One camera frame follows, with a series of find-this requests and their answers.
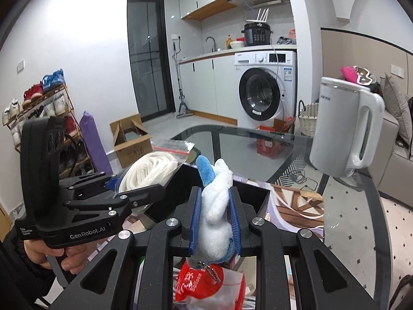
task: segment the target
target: countertop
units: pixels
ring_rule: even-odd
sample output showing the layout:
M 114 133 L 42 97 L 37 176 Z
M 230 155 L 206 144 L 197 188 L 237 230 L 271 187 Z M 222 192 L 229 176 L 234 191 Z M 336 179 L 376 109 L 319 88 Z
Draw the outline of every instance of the countertop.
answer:
M 193 61 L 199 61 L 202 59 L 214 58 L 219 56 L 232 55 L 236 52 L 242 51 L 260 51 L 260 50 L 297 50 L 296 44 L 273 44 L 273 45 L 254 45 L 254 46 L 245 46 L 239 49 L 227 49 L 216 52 L 204 53 L 203 55 L 195 57 L 185 57 L 178 61 L 179 64 L 185 64 Z

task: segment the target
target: metal screw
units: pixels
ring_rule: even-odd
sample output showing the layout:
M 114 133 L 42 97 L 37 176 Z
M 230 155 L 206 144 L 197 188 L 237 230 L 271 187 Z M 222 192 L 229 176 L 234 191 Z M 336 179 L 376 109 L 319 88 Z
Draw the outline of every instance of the metal screw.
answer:
M 124 229 L 123 231 L 120 231 L 118 233 L 118 237 L 122 240 L 125 240 L 125 239 L 129 238 L 130 236 L 131 236 L 131 232 L 126 230 L 126 229 Z
M 169 218 L 169 219 L 166 220 L 166 224 L 167 224 L 168 226 L 176 226 L 176 225 L 178 225 L 178 219 L 176 219 L 176 218 Z
M 313 235 L 313 232 L 311 232 L 309 229 L 302 229 L 300 231 L 300 236 L 304 238 L 311 238 L 312 235 Z
M 254 225 L 257 225 L 257 226 L 261 226 L 261 225 L 263 225 L 264 224 L 264 219 L 262 219 L 261 217 L 255 217 L 255 218 L 253 218 L 252 219 L 252 223 L 254 224 Z

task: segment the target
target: white bowl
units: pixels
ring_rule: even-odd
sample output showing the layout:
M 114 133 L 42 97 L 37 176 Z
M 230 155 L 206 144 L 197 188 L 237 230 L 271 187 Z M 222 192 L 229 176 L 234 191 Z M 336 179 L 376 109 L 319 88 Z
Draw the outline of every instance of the white bowl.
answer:
M 230 43 L 231 48 L 239 49 L 245 47 L 245 41 L 233 41 Z

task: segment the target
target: glass table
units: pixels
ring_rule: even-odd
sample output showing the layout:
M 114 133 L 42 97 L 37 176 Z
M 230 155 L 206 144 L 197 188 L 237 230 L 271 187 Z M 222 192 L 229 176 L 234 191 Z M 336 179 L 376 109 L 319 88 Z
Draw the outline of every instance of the glass table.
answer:
M 390 236 L 379 193 L 366 168 L 349 178 L 332 178 L 310 164 L 312 139 L 287 133 L 202 125 L 173 139 L 194 142 L 197 154 L 212 164 L 223 158 L 236 180 L 272 186 L 278 192 L 282 186 L 321 195 L 324 243 L 380 308 L 388 309 Z

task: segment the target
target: backsplash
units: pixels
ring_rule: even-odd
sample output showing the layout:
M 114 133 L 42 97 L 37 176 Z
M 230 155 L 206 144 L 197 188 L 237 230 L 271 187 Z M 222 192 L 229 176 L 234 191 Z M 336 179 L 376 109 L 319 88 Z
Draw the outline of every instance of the backsplash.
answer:
M 274 32 L 271 38 L 272 44 L 276 44 L 280 36 L 288 37 L 290 29 L 294 29 L 294 18 L 292 16 L 291 4 L 285 3 L 269 7 L 267 23 L 271 26 Z M 204 38 L 204 52 L 211 52 L 213 47 L 212 40 L 205 42 L 208 36 L 212 36 L 216 40 L 216 46 L 225 50 L 225 41 L 228 35 L 231 35 L 233 41 L 238 37 L 243 37 L 245 20 L 255 19 L 259 9 L 253 11 L 236 7 L 228 11 L 211 16 L 203 21 L 202 36 Z

